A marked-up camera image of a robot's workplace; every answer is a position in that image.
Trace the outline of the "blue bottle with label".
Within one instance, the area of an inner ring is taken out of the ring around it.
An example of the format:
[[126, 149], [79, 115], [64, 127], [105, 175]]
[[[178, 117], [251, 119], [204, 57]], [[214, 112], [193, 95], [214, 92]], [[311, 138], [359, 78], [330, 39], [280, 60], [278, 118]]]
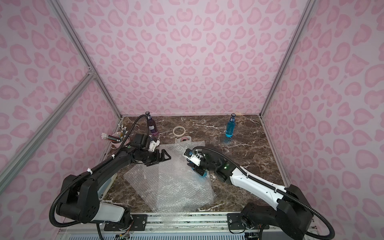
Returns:
[[199, 174], [201, 177], [205, 177], [207, 175], [207, 170], [204, 169], [195, 169], [195, 172]]

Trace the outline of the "bubble wrap sheet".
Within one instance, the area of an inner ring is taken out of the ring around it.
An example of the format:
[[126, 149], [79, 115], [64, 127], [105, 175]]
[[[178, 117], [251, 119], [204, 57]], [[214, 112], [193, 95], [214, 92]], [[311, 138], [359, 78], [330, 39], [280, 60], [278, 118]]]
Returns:
[[159, 212], [193, 212], [214, 201], [214, 193], [208, 176], [201, 177], [187, 165], [186, 149], [204, 146], [204, 141], [163, 145], [172, 157], [159, 164], [157, 209]]
[[155, 213], [193, 212], [212, 204], [215, 194], [209, 177], [188, 166], [182, 152], [167, 152], [170, 160], [150, 167], [136, 165], [125, 180]]

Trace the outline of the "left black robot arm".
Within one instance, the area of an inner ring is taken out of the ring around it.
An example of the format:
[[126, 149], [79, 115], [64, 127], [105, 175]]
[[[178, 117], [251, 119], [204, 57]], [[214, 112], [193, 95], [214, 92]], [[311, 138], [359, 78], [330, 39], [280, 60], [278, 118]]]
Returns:
[[123, 135], [120, 146], [108, 159], [80, 175], [69, 175], [64, 179], [61, 191], [49, 210], [49, 221], [54, 227], [109, 222], [108, 214], [112, 214], [115, 223], [129, 224], [125, 220], [129, 216], [128, 209], [112, 205], [108, 211], [99, 199], [99, 189], [127, 165], [143, 164], [151, 167], [171, 160], [165, 150], [150, 150], [153, 139], [149, 133], [132, 136], [132, 131], [130, 129]]

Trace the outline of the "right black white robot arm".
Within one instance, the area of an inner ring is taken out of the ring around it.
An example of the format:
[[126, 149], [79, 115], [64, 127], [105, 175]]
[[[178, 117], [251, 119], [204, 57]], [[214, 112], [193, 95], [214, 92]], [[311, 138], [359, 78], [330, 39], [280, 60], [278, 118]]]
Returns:
[[[184, 157], [199, 175], [213, 172], [221, 182], [244, 189], [267, 203], [266, 206], [252, 203], [245, 206], [241, 212], [241, 223], [245, 229], [259, 226], [259, 235], [262, 236], [266, 226], [274, 226], [293, 240], [302, 240], [305, 236], [318, 240], [332, 240], [335, 237], [332, 224], [311, 207], [297, 186], [284, 187], [271, 183], [208, 147], [186, 149]], [[309, 232], [313, 217], [326, 225], [329, 231], [327, 235]]]

